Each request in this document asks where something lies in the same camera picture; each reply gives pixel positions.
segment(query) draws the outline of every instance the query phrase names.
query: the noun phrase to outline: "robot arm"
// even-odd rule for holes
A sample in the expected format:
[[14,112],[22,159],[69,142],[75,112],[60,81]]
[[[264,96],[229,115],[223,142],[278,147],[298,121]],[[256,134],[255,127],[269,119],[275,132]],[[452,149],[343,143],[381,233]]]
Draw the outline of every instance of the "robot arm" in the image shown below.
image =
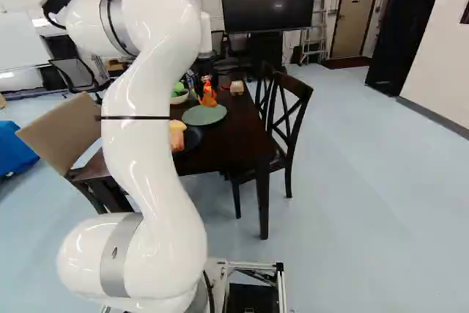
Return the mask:
[[[139,52],[106,92],[102,114],[167,117],[174,82],[201,43],[190,0],[72,0],[66,10],[78,46],[103,56]],[[106,165],[143,218],[112,213],[79,224],[60,249],[59,276],[108,306],[183,313],[201,287],[207,236],[174,168],[168,121],[103,120],[101,128]]]

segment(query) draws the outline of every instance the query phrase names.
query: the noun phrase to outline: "blue bin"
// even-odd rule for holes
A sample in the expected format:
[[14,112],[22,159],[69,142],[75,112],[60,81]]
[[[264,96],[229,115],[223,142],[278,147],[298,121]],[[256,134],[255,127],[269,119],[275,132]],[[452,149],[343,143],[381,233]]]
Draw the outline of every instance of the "blue bin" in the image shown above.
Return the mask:
[[10,172],[24,172],[39,157],[16,135],[20,128],[13,121],[0,121],[0,176]]

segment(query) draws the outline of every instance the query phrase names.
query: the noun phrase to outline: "green plate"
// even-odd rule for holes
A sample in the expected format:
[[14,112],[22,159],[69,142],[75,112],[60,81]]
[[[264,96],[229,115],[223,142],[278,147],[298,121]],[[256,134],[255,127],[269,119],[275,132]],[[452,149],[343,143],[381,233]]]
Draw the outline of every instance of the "green plate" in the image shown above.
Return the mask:
[[220,104],[215,108],[193,106],[182,115],[182,121],[186,125],[206,126],[220,121],[226,116],[226,113],[226,108]]

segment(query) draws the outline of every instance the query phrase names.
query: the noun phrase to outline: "bowl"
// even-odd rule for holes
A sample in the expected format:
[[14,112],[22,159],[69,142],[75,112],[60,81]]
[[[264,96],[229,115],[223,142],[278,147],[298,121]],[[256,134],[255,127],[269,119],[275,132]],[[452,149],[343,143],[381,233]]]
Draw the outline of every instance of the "bowl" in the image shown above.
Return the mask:
[[181,104],[184,103],[188,97],[189,97],[189,91],[187,89],[182,90],[180,93],[183,93],[177,97],[171,97],[169,98],[169,103],[170,104]]

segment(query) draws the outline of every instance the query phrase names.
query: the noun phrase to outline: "floor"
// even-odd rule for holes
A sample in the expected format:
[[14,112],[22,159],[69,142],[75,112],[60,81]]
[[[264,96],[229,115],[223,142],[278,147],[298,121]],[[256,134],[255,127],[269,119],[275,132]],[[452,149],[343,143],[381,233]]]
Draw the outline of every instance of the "floor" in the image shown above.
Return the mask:
[[[270,179],[270,238],[258,238],[255,185],[217,174],[182,179],[205,222],[210,254],[283,261],[296,313],[432,313],[469,309],[469,143],[363,85],[366,68],[289,67],[314,87],[293,166]],[[60,103],[12,102],[0,119],[24,125]],[[63,236],[93,209],[50,167],[0,186],[0,310],[98,312],[59,283]]]

